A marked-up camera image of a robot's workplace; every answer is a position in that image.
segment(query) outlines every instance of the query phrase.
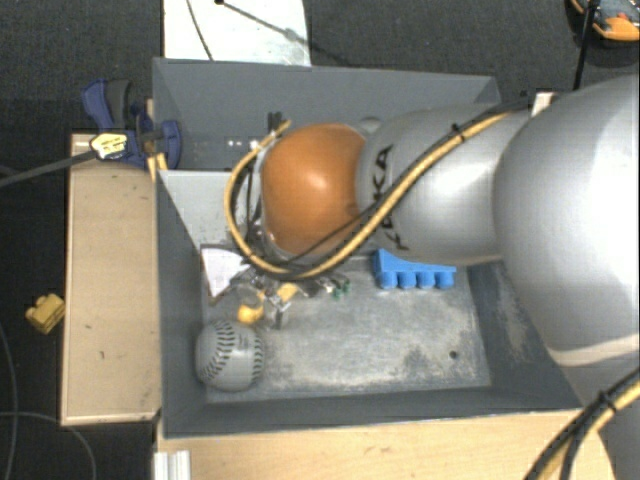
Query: metal bracket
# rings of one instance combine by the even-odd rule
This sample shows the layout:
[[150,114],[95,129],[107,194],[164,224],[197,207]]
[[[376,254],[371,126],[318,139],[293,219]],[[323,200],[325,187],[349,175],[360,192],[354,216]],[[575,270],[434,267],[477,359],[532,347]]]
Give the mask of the metal bracket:
[[155,452],[153,454],[154,480],[191,480],[191,452]]

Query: yellow tag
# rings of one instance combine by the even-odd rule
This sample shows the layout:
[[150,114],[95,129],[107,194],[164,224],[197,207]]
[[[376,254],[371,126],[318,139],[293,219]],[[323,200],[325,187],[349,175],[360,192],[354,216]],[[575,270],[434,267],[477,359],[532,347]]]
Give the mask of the yellow tag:
[[89,145],[101,160],[117,160],[127,152],[127,140],[124,133],[101,133]]

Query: blue object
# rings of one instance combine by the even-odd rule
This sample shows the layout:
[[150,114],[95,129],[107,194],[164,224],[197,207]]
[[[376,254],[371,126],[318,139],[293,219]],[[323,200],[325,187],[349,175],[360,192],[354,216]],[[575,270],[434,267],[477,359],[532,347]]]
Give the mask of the blue object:
[[[144,152],[142,144],[138,141],[137,133],[146,133],[153,129],[153,122],[142,108],[132,105],[130,111],[132,117],[136,118],[138,130],[127,130],[124,128],[126,122],[125,107],[129,82],[117,80],[110,82],[99,78],[91,82],[82,90],[82,104],[84,110],[91,117],[99,131],[106,132],[118,130],[127,136],[127,153],[118,158],[118,162],[145,169],[147,166],[147,154]],[[180,129],[176,121],[164,121],[162,123],[162,133],[164,135],[164,151],[167,157],[167,167],[175,169],[180,161],[182,152],[182,138]]]
[[431,265],[401,260],[393,254],[378,249],[373,254],[373,273],[383,290],[400,287],[440,288],[446,290],[455,284],[456,267]]

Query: wooden board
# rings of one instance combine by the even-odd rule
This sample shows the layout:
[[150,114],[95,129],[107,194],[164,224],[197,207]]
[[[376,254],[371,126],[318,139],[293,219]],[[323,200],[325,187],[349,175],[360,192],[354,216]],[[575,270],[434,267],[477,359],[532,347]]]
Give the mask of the wooden board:
[[[74,135],[72,154],[90,138]],[[97,160],[71,169],[63,425],[148,420],[160,408],[153,215],[142,170]]]
[[[191,453],[193,480],[522,479],[573,411],[278,434],[165,440]],[[614,480],[599,437],[586,440],[572,478]]]

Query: gray box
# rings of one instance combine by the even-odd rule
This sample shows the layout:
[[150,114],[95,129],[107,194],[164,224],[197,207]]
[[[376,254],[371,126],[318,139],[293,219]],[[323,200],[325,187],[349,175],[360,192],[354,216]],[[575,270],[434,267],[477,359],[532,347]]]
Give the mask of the gray box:
[[274,110],[297,126],[327,120],[357,126],[425,107],[497,103],[492,79],[157,60],[154,100],[157,120],[180,122],[181,168],[193,169],[164,172],[157,184],[166,437],[579,406],[518,307],[501,264],[459,271],[448,292],[383,292],[363,253],[343,267],[353,282],[348,298],[295,299],[284,330],[260,330],[267,358],[256,386],[221,393],[195,374],[203,324],[237,307],[231,296],[209,306],[200,261],[203,246],[231,246],[221,169],[241,152],[226,147],[229,134],[261,136],[265,115]]

